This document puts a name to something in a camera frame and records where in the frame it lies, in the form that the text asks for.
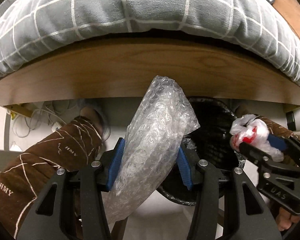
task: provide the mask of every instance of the plastic bag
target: plastic bag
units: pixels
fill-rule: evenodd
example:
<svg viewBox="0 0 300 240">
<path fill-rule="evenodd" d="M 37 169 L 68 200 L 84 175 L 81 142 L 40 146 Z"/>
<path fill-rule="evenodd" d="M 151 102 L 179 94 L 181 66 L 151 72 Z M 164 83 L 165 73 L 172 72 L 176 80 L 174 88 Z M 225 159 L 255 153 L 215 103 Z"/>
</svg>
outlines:
<svg viewBox="0 0 300 240">
<path fill-rule="evenodd" d="M 265 122 L 256 119 L 254 114 L 246 114 L 236 119 L 231 127 L 230 139 L 231 147 L 239 152 L 239 145 L 242 142 L 249 143 L 254 147 L 264 151 L 272 157 L 275 162 L 283 161 L 283 153 L 270 145 L 268 141 L 269 130 Z"/>
<path fill-rule="evenodd" d="M 107 200 L 108 223 L 125 219 L 171 171 L 184 135 L 199 122 L 178 84 L 156 76 L 127 128 L 120 171 Z"/>
</svg>

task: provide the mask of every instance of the mattress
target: mattress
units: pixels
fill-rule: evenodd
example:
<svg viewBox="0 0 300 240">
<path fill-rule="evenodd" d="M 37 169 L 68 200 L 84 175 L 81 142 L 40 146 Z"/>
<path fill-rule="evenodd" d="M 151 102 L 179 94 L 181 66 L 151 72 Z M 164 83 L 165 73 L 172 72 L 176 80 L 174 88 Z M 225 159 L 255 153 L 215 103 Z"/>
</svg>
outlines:
<svg viewBox="0 0 300 240">
<path fill-rule="evenodd" d="M 153 28 L 238 44 L 300 86 L 300 40 L 266 0 L 16 0 L 0 17 L 0 78 L 75 41 Z"/>
</svg>

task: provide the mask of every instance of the gray checkered fabric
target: gray checkered fabric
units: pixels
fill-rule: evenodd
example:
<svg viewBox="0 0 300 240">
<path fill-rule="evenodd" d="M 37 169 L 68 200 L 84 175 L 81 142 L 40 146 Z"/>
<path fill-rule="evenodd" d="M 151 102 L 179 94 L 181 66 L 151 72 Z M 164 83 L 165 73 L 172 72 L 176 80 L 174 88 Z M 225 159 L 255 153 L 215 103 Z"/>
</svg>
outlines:
<svg viewBox="0 0 300 240">
<path fill-rule="evenodd" d="M 152 28 L 239 44 L 300 86 L 300 40 L 266 0 L 16 0 L 0 18 L 0 78 L 75 41 Z"/>
</svg>

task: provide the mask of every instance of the wooden bed frame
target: wooden bed frame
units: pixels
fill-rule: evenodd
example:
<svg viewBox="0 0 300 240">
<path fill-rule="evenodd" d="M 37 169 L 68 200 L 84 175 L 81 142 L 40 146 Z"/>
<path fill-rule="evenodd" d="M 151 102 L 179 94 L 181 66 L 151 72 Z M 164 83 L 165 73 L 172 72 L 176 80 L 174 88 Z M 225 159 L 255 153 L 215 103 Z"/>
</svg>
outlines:
<svg viewBox="0 0 300 240">
<path fill-rule="evenodd" d="M 300 38 L 298 2 L 276 0 L 274 8 Z M 20 113 L 17 104 L 26 102 L 140 97 L 156 75 L 176 80 L 187 96 L 300 106 L 300 87 L 247 51 L 162 38 L 86 40 L 58 49 L 1 79 L 0 105 Z"/>
</svg>

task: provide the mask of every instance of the black trash bag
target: black trash bag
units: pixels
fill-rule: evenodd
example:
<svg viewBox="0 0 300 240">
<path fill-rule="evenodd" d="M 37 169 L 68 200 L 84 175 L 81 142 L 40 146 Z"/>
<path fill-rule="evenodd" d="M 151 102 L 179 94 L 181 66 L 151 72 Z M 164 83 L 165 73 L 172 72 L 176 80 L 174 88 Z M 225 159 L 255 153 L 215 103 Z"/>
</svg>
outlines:
<svg viewBox="0 0 300 240">
<path fill-rule="evenodd" d="M 209 161 L 219 169 L 243 169 L 245 158 L 230 146 L 229 131 L 236 119 L 234 113 L 226 104 L 214 98 L 191 97 L 188 100 L 201 127 L 182 139 L 185 146 L 195 149 L 200 159 Z M 185 206 L 194 206 L 197 199 L 197 191 L 189 191 L 183 185 L 176 163 L 157 191 L 168 200 Z M 223 195 L 224 189 L 220 185 L 219 197 Z"/>
</svg>

